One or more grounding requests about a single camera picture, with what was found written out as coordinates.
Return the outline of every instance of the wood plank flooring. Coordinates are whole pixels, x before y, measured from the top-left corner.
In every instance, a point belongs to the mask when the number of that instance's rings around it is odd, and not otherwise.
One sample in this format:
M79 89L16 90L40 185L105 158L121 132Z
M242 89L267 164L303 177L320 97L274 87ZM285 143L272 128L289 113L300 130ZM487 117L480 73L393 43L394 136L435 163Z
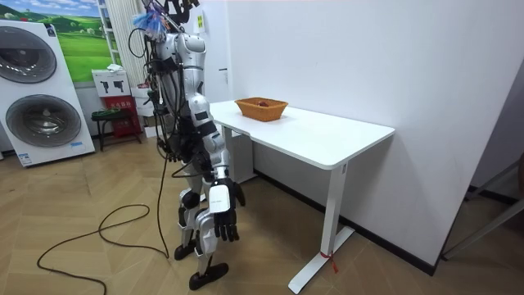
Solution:
M108 230L108 238L161 248L155 214L162 167L151 139L30 169L22 168L15 157L0 161L0 294L102 294L100 285L40 270L36 261L53 244L95 230L116 207L142 203L151 207L151 213ZM178 163L169 164L168 172L177 168ZM178 194L186 187L184 179L165 179L161 222L170 255L179 245ZM287 283L318 251L323 215L262 179L242 187L247 207L237 210L241 240L220 242L214 258L227 262L230 271L197 292L187 285L197 268L194 256L166 260L153 251L104 243L97 235L58 247L43 264L101 279L110 295L292 294ZM450 243L503 209L484 198L465 203ZM121 211L107 224L143 212ZM358 234L335 259L340 272L335 275L327 264L301 294L522 295L524 216L516 216L451 261L441 262L434 277Z

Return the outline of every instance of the desk top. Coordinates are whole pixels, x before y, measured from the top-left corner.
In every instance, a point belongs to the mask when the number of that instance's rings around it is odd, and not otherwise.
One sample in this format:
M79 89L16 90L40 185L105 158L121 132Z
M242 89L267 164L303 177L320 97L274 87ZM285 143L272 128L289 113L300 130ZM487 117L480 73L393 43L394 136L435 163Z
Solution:
M324 170L393 135L391 127L286 107L280 120L261 122L245 117L234 101L210 104L215 122L254 142L274 148Z

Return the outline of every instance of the landscape poster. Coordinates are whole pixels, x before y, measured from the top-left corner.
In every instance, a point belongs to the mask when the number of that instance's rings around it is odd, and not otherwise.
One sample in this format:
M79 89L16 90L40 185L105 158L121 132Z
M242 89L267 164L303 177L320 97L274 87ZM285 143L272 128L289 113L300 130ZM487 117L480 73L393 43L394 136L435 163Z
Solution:
M93 80L91 69L112 63L98 0L0 0L0 19L53 24L73 82Z

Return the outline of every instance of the wooden basket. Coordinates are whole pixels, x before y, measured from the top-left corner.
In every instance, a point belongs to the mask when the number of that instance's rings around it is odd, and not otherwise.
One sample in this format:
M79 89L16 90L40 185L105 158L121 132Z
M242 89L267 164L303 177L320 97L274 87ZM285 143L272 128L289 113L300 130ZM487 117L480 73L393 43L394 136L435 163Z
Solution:
M282 112L287 107L287 102L268 98L244 98L235 102L244 116L263 122L280 119ZM259 106L260 102L265 102L269 107Z

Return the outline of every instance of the red box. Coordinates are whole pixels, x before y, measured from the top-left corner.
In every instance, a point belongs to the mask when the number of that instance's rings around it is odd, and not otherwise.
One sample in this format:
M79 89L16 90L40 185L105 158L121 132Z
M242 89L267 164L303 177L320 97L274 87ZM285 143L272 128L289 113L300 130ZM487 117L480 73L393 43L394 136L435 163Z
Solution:
M119 107L120 109L129 109L133 112L133 124L134 132L140 134L140 122L138 121L137 106L134 102L134 98L130 95L118 96L118 97L106 97L104 98L106 108ZM122 137L128 134L133 134L133 126L128 120L116 120L111 122L113 125L113 135L116 137Z

